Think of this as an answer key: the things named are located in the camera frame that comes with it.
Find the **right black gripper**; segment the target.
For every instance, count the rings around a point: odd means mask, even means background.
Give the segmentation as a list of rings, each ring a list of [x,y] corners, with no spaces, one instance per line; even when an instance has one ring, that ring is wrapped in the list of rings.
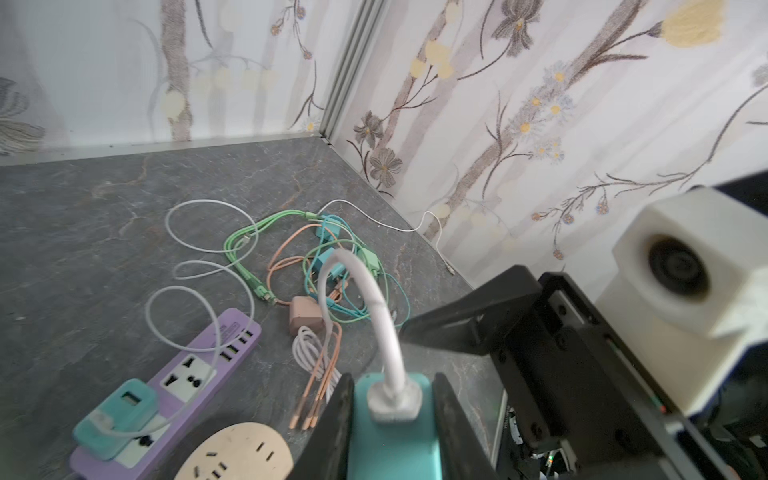
[[[767,217],[767,176],[712,188]],[[683,414],[564,274],[515,265],[400,329],[406,344],[494,356],[523,441],[560,450],[565,477],[763,479],[767,339],[697,414]]]

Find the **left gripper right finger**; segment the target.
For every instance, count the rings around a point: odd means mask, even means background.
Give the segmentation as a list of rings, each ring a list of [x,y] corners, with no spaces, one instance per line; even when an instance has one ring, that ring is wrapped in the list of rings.
[[[448,378],[442,373],[437,373],[431,386],[442,478],[497,479],[498,475],[475,435]]]

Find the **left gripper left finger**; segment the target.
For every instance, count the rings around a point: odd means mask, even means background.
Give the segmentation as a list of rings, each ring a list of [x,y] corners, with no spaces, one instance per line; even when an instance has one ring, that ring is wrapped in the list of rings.
[[[354,419],[355,382],[341,376],[330,403],[296,461],[288,480],[343,480],[347,478],[349,445]]]

